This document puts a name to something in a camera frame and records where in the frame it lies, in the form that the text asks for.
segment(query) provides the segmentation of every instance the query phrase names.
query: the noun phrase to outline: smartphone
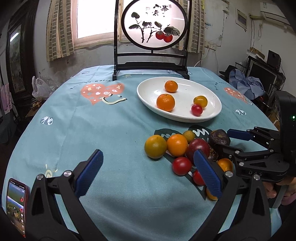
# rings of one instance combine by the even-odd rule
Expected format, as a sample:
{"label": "smartphone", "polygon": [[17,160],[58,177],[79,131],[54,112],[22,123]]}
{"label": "smartphone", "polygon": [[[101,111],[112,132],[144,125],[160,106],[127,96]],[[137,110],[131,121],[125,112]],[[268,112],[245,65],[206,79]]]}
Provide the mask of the smartphone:
{"label": "smartphone", "polygon": [[26,237],[25,213],[28,198],[28,186],[13,178],[9,179],[6,196],[6,214],[23,237]]}

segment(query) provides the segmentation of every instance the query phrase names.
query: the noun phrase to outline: white plate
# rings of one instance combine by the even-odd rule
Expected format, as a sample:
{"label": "white plate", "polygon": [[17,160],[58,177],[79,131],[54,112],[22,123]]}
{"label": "white plate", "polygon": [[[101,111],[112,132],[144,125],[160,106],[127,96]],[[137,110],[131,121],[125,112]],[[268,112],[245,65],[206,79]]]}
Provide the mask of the white plate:
{"label": "white plate", "polygon": [[[168,80],[173,80],[178,84],[176,93],[168,93],[164,86]],[[137,93],[140,100],[150,110],[165,118],[189,123],[198,123],[208,121],[216,117],[222,110],[222,104],[219,98],[208,88],[191,80],[175,77],[155,77],[144,80],[137,87]],[[171,112],[158,109],[156,100],[161,94],[171,94],[175,99],[175,107]],[[201,116],[194,116],[191,112],[193,99],[196,96],[205,96],[208,104]]]}

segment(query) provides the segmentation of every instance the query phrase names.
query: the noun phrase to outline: orange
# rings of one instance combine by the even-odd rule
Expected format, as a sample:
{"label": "orange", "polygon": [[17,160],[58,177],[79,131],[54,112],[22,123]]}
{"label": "orange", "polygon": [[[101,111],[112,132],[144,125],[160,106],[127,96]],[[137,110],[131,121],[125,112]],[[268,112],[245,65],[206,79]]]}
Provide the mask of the orange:
{"label": "orange", "polygon": [[213,196],[213,195],[210,193],[210,191],[209,191],[208,188],[206,189],[206,192],[207,192],[207,197],[208,197],[209,199],[211,199],[211,200],[213,200],[213,201],[217,201],[217,200],[218,200],[217,197]]}
{"label": "orange", "polygon": [[169,80],[165,83],[165,90],[167,92],[175,93],[177,89],[178,89],[178,84],[175,81]]}
{"label": "orange", "polygon": [[193,99],[193,104],[198,104],[200,105],[202,108],[205,108],[207,106],[207,98],[200,95],[200,96],[196,96]]}
{"label": "orange", "polygon": [[168,151],[173,156],[183,156],[187,150],[188,142],[185,136],[174,134],[167,140]]}
{"label": "orange", "polygon": [[170,94],[162,94],[156,100],[157,108],[172,111],[175,107],[175,99]]}
{"label": "orange", "polygon": [[231,171],[233,172],[233,164],[228,158],[222,158],[217,161],[218,165],[222,168],[224,172]]}
{"label": "orange", "polygon": [[147,156],[157,159],[164,155],[167,150],[167,144],[160,135],[153,135],[146,140],[144,149]]}

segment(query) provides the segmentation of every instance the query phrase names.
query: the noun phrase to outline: checkered curtain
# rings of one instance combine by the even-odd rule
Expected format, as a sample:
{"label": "checkered curtain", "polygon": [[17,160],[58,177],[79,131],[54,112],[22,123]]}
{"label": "checkered curtain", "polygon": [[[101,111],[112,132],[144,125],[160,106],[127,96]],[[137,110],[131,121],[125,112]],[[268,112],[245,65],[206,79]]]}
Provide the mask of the checkered curtain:
{"label": "checkered curtain", "polygon": [[[176,0],[184,8],[188,15],[189,1],[187,0]],[[192,12],[191,12],[191,23],[190,23],[190,35],[188,52],[202,53],[204,51],[205,41],[205,13],[203,7],[203,0],[192,0]],[[177,43],[173,48],[183,50],[185,37]]]}
{"label": "checkered curtain", "polygon": [[47,16],[47,62],[74,54],[71,0],[51,0]]}

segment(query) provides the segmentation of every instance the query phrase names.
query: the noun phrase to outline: blue tablecloth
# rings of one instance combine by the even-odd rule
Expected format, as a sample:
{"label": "blue tablecloth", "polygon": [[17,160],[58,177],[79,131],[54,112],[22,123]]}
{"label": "blue tablecloth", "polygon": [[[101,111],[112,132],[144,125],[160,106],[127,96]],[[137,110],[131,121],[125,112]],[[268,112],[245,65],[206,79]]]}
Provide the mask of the blue tablecloth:
{"label": "blue tablecloth", "polygon": [[[96,66],[65,82],[40,108],[13,151],[4,180],[3,209],[9,178],[32,188],[37,174],[60,176],[100,149],[104,164],[80,201],[108,240],[188,240],[215,202],[205,200],[186,177],[175,175],[165,157],[149,159],[144,152],[146,139],[154,133],[169,137],[189,128],[205,137],[208,129],[275,129],[256,106],[213,72],[188,69],[192,81],[212,90],[222,102],[221,113],[199,125],[163,118],[137,96],[143,80],[180,77],[175,72],[121,71],[112,82],[113,66]],[[231,145],[263,150],[252,141],[233,139]],[[75,231],[59,195],[57,200],[67,227]],[[239,200],[237,196],[221,231],[229,228]],[[275,209],[271,220],[274,233],[281,225]]]}

